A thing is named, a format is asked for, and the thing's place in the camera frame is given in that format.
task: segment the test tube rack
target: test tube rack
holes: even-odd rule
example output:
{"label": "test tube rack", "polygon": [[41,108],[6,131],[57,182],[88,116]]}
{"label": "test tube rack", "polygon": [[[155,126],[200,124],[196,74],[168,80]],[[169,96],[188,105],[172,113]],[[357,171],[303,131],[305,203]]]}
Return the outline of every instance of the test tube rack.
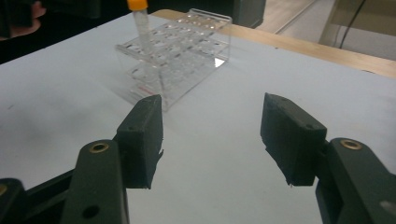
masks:
{"label": "test tube rack", "polygon": [[202,82],[230,57],[232,19],[191,9],[149,33],[152,52],[139,38],[117,45],[121,65],[132,78],[131,97],[163,97],[163,110]]}

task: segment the test tube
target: test tube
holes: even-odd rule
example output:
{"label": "test tube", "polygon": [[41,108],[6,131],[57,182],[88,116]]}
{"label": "test tube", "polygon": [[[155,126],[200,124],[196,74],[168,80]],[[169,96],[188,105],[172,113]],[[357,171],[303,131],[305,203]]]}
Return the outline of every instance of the test tube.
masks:
{"label": "test tube", "polygon": [[147,0],[128,0],[128,8],[134,14],[134,23],[139,33],[140,47],[144,54],[150,55],[152,52],[151,36],[149,35],[149,17]]}

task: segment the person's hand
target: person's hand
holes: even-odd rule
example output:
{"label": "person's hand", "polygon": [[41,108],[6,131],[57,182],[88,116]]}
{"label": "person's hand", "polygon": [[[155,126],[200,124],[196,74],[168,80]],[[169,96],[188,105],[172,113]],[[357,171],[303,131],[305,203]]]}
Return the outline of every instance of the person's hand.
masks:
{"label": "person's hand", "polygon": [[40,28],[40,21],[37,19],[38,17],[46,14],[46,9],[41,6],[40,2],[35,2],[32,4],[32,17],[33,17],[33,25],[31,27],[15,27],[11,26],[11,38],[20,36],[20,35],[29,35],[38,28]]}

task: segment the white table surface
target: white table surface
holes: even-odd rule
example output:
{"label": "white table surface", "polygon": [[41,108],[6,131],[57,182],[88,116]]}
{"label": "white table surface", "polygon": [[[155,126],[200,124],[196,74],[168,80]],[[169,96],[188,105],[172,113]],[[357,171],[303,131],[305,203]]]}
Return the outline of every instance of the white table surface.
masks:
{"label": "white table surface", "polygon": [[[114,136],[133,108],[114,46],[134,37],[128,15],[0,65],[0,178],[29,189]],[[128,190],[131,223],[319,223],[315,187],[287,186],[264,150],[266,92],[396,173],[396,79],[233,38],[231,60],[163,114],[164,155],[152,190]]]}

